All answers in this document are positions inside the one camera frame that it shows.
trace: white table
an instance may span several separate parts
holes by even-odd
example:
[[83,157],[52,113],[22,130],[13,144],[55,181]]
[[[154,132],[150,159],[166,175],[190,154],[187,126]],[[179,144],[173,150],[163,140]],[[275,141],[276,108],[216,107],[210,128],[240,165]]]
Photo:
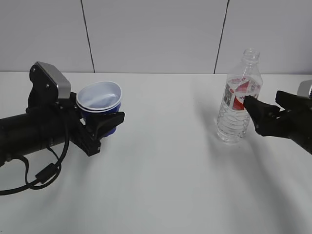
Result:
[[[72,91],[112,80],[125,122],[88,158],[71,144],[59,178],[0,197],[2,234],[312,233],[312,156],[290,140],[215,137],[225,75],[67,73]],[[312,76],[264,75],[259,99],[296,93]],[[0,118],[24,113],[28,73],[0,73]],[[55,147],[60,152],[62,145]],[[29,179],[55,161],[28,156]],[[0,168],[0,189],[22,185],[24,165]]]

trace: blue paper cup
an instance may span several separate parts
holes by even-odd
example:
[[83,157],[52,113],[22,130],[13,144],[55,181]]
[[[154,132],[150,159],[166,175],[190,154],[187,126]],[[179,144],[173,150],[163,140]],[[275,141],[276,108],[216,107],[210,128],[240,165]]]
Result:
[[[121,87],[112,81],[101,81],[84,87],[76,98],[77,106],[85,119],[92,113],[111,114],[118,112],[121,106]],[[104,137],[113,134],[116,128]]]

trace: white wall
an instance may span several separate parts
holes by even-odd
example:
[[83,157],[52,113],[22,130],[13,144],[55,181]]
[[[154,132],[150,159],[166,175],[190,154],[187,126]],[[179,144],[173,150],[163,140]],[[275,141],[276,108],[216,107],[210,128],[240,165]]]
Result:
[[86,0],[97,72],[213,73],[227,0]]
[[216,73],[248,47],[261,52],[261,73],[312,74],[312,0],[230,0]]
[[[227,0],[83,0],[96,72],[213,73]],[[311,0],[230,0],[216,73],[312,74]],[[0,2],[0,71],[92,72],[80,0]]]
[[1,0],[0,71],[29,71],[38,60],[93,70],[79,0]]

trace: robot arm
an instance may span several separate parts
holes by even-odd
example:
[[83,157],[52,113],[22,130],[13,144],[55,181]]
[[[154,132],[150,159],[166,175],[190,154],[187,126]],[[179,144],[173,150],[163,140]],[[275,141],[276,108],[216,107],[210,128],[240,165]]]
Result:
[[244,106],[258,134],[291,139],[312,154],[312,80],[302,82],[297,94],[276,93],[275,101],[282,111],[252,96],[245,98]]
[[[36,62],[29,73],[33,88],[28,98],[26,113],[0,119],[0,166],[12,159],[25,163],[26,185],[0,191],[0,195],[40,189],[51,183],[60,173],[60,165],[67,153],[69,141],[88,156],[100,152],[100,140],[107,132],[124,121],[125,113],[90,114],[85,124],[76,105],[76,93],[71,92],[70,82],[53,65]],[[64,144],[62,155],[27,182],[28,161],[24,155]]]

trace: plastic water bottle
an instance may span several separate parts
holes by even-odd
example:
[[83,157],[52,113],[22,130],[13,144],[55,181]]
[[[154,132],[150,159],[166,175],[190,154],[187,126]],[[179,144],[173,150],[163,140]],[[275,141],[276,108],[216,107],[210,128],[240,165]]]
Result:
[[245,136],[250,120],[243,106],[245,96],[258,98],[263,84],[259,55],[254,49],[245,50],[241,63],[228,74],[217,119],[217,134],[226,143],[237,143]]

